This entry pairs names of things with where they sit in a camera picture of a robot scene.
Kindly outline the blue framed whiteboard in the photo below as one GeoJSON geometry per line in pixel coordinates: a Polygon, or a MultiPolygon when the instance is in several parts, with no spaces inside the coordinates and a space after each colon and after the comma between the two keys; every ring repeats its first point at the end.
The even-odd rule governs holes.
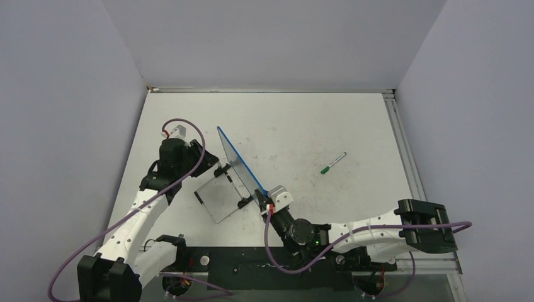
{"type": "Polygon", "coordinates": [[[194,195],[214,224],[219,224],[252,202],[266,189],[243,159],[221,127],[217,127],[225,157],[216,165],[212,177],[194,195]]]}

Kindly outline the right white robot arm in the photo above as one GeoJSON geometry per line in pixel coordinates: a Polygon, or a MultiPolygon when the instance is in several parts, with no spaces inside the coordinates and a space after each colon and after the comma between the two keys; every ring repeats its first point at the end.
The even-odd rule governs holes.
{"type": "Polygon", "coordinates": [[[301,256],[308,266],[341,257],[373,269],[394,264],[398,255],[408,252],[447,254],[458,249],[454,234],[460,225],[449,221],[442,204],[402,199],[394,209],[364,220],[314,224],[290,214],[293,198],[284,187],[256,195],[265,222],[264,242],[269,242],[268,229],[273,227],[288,252],[301,256]]]}

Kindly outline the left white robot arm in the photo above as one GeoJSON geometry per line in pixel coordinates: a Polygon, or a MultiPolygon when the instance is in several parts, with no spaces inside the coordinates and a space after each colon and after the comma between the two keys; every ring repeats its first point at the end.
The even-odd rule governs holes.
{"type": "Polygon", "coordinates": [[[140,182],[126,220],[93,256],[85,255],[77,265],[81,301],[140,301],[143,288],[165,267],[182,270],[188,254],[181,237],[165,236],[147,252],[144,240],[160,215],[181,189],[181,181],[198,177],[216,166],[219,158],[203,149],[197,140],[167,138],[140,182]]]}

